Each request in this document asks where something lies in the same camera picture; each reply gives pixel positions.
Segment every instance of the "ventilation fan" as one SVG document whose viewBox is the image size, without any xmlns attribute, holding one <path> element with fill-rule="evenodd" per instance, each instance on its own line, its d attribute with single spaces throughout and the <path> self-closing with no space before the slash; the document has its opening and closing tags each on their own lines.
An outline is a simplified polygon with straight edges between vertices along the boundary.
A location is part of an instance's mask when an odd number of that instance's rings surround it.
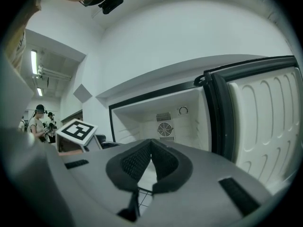
<svg viewBox="0 0 303 227">
<path fill-rule="evenodd" d="M 168 123 L 161 123 L 158 126 L 158 132 L 162 136 L 169 136 L 172 132 L 173 128 Z"/>
</svg>

